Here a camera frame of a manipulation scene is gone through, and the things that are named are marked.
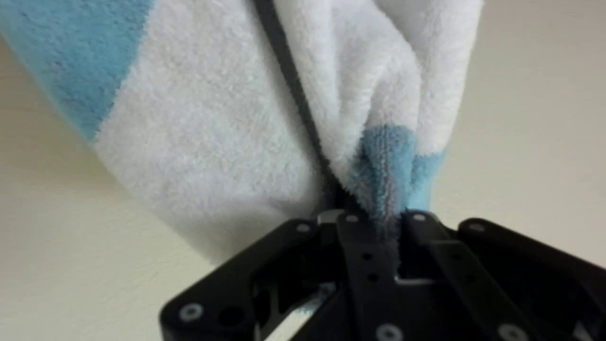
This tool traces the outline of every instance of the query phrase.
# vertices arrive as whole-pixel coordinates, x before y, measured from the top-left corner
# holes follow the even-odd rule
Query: towel
[[[483,0],[275,0],[322,157],[383,229],[430,193]],[[324,174],[252,0],[0,0],[116,179],[208,259],[313,217]]]

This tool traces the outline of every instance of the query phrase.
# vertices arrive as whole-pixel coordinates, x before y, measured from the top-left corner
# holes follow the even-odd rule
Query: white wall
[[[606,1],[489,0],[436,211],[606,265]],[[208,270],[119,189],[0,43],[0,338],[150,341]]]

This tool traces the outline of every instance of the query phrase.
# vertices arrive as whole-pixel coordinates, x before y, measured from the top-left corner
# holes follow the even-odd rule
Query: black metal bracket
[[[292,219],[174,297],[165,341],[260,341],[314,295],[295,341],[606,338],[606,270],[487,219]]]

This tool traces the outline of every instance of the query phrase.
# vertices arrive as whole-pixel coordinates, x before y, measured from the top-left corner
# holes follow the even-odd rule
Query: blue stripe
[[[417,136],[384,124],[364,132],[352,168],[354,194],[377,223],[390,223],[409,208],[430,210],[430,193],[443,153],[415,155]]]
[[[0,0],[0,32],[91,139],[129,71],[152,0]]]

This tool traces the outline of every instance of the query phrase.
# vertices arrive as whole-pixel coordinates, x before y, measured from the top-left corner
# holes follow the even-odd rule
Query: white towel
[[[375,227],[430,208],[483,0],[275,0],[322,153]],[[252,0],[0,0],[108,170],[206,257],[311,217],[322,174]]]

